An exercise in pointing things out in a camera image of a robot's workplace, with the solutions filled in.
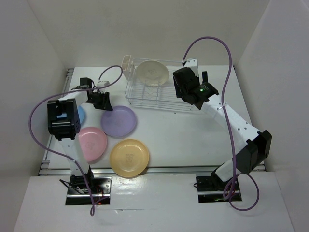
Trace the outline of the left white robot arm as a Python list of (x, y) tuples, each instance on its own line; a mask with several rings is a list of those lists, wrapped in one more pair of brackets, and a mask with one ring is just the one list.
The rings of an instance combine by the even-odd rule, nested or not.
[(96, 187), (93, 172), (86, 161), (78, 134), (81, 121), (78, 107), (83, 103), (93, 105), (95, 109), (112, 111), (110, 93), (104, 88), (105, 82), (96, 87), (90, 78), (80, 78), (80, 84), (63, 97), (47, 103), (48, 131), (60, 142), (64, 150), (64, 157), (70, 164), (71, 178), (69, 187), (80, 188), (85, 193), (91, 193)]

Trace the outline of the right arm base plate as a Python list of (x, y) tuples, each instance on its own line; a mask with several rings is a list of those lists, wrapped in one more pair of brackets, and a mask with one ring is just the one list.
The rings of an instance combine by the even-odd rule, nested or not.
[(228, 201), (228, 199), (224, 199), (226, 182), (220, 182), (218, 185), (215, 185), (212, 183), (210, 176), (197, 176), (193, 186), (197, 189), (199, 203), (220, 203)]

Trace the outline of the cream plate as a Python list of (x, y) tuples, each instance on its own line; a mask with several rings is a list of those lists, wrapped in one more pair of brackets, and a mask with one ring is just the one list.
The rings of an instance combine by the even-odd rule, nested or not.
[(136, 77), (147, 86), (157, 87), (168, 81), (169, 71), (157, 60), (146, 60), (137, 66)]

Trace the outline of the purple plate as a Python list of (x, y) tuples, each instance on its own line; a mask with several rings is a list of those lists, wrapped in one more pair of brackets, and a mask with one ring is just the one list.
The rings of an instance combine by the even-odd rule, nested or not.
[(114, 138), (129, 135), (137, 124), (136, 114), (126, 106), (115, 106), (113, 111), (106, 111), (101, 117), (102, 130)]

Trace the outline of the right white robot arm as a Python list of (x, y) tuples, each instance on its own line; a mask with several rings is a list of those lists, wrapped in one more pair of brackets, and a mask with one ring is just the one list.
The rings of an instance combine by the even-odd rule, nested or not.
[(196, 106), (212, 117), (222, 128), (232, 133), (235, 158), (222, 164), (211, 174), (211, 184), (221, 190), (234, 174), (249, 174), (269, 155), (272, 136), (261, 132), (243, 119), (226, 102), (207, 77), (200, 83), (198, 76), (189, 67), (173, 73), (177, 98)]

